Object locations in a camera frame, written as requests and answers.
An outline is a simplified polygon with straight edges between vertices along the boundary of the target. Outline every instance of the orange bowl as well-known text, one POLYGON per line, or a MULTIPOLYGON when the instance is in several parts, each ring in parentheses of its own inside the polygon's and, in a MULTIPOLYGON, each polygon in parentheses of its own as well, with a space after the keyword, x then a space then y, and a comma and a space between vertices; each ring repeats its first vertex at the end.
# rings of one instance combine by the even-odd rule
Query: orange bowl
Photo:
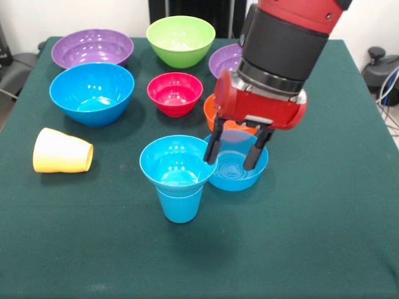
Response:
MULTIPOLYGON (((214 103, 214 94, 212 93, 204 103, 204 113, 206 117, 206 121, 208 122, 209 129, 213 131, 213 125, 214 125, 214 119, 216 117, 216 108, 213 106, 214 103)), ((244 125, 237 125, 235 121, 228 120, 224 123, 223 126, 224 130, 241 130, 248 132, 252 135, 255 135, 257 129, 254 128, 248 128, 247 126, 244 125)))

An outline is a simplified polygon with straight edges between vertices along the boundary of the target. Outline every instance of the purple bowl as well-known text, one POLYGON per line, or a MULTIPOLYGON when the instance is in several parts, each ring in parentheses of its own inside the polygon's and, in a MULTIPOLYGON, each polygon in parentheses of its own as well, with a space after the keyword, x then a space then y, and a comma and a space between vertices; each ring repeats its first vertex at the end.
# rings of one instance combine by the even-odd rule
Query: purple bowl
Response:
POLYGON ((57 41, 51 57, 63 69, 91 62, 125 66, 133 48, 133 41, 125 34, 108 29, 88 29, 57 41))
POLYGON ((243 56, 243 50, 238 44, 227 45, 212 54, 209 59, 209 69, 216 79, 219 79, 222 70, 235 71, 243 56))

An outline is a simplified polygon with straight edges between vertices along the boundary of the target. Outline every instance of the plastic cup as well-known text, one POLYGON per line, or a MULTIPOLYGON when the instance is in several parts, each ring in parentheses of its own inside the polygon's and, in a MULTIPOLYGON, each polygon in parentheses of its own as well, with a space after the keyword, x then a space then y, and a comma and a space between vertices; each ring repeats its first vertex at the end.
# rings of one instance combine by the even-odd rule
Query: plastic cup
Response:
POLYGON ((81 173, 88 171, 93 145, 59 131, 44 128, 33 150, 33 168, 37 173, 81 173))
MULTIPOLYGON (((205 138, 208 142, 211 135, 205 138)), ((263 149, 256 167, 246 171, 243 168, 244 160, 250 147, 256 142, 256 137, 248 132, 239 130, 223 131, 222 145, 218 155, 218 166, 209 182, 225 191, 242 191, 252 187, 267 166, 269 154, 266 147, 263 149)))
MULTIPOLYGON (((209 129, 213 131, 214 119, 216 118, 217 110, 214 107, 214 94, 212 93, 204 103, 204 114, 206 117, 206 122, 208 123, 209 129)), ((238 125, 235 121, 228 120, 224 123, 224 130, 241 130, 248 132, 250 134, 256 134, 257 129, 248 128, 244 125, 238 125)))
POLYGON ((198 213, 203 186, 194 194, 185 197, 169 196, 156 189, 166 218, 175 223, 192 220, 198 213))
POLYGON ((151 142, 140 155, 140 167, 172 222, 185 223, 197 215, 202 188, 217 165, 203 161, 206 147, 207 142, 192 136, 166 136, 151 142))

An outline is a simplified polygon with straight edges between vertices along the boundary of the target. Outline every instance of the black cylinder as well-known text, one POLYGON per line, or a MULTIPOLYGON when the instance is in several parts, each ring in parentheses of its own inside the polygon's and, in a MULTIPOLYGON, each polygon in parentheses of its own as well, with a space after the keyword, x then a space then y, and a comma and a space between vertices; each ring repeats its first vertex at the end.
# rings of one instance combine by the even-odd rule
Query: black cylinder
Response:
POLYGON ((251 65, 293 81, 309 78, 328 34, 278 19, 256 8, 243 45, 251 65))

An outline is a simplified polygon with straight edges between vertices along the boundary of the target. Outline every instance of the green bowl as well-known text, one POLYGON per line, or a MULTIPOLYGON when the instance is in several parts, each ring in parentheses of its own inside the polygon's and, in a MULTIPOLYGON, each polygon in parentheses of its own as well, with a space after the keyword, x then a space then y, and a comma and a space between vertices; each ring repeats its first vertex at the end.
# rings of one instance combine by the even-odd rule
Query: green bowl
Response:
POLYGON ((214 37, 210 23, 189 16, 164 17, 147 29, 152 49, 164 63, 177 69, 196 65, 211 47, 214 37))

